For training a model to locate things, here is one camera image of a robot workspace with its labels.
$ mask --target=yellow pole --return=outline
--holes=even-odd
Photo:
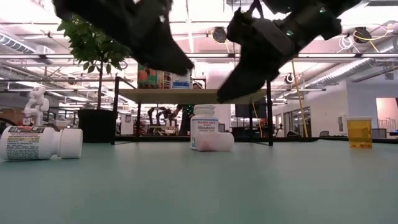
[[[294,60],[292,59],[294,85],[296,85],[298,101],[300,102],[301,117],[303,119],[303,125],[304,125],[304,135],[307,138],[308,137],[308,132],[307,132],[307,124],[305,122],[305,115],[304,115],[304,110],[303,110],[303,101],[301,100],[301,94],[300,94],[300,91],[299,91],[299,85],[297,84],[296,71],[295,71],[295,68],[294,68],[294,62],[293,61]]]

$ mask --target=white bottle cap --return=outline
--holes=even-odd
[[[195,136],[197,151],[230,151],[234,146],[234,136],[231,133],[198,132]]]
[[[81,129],[65,128],[61,133],[60,157],[62,159],[78,159],[83,146],[83,131]]]

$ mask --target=white robot figure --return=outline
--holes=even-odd
[[[44,98],[45,91],[44,87],[35,87],[29,93],[29,102],[24,109],[25,118],[22,122],[23,125],[30,125],[33,115],[36,117],[35,126],[42,125],[43,112],[48,111],[50,107],[49,100]]]

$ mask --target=chair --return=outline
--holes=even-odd
[[[319,133],[319,137],[328,137],[329,136],[329,131],[321,131],[321,133]]]
[[[386,128],[372,128],[372,138],[386,139],[387,138],[387,129]]]

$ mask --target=white pill bottle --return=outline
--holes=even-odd
[[[195,136],[199,132],[218,132],[218,118],[213,105],[195,105],[191,118],[191,149],[197,150]]]
[[[0,139],[0,157],[7,161],[80,158],[83,132],[64,129],[56,132],[50,127],[10,126]]]

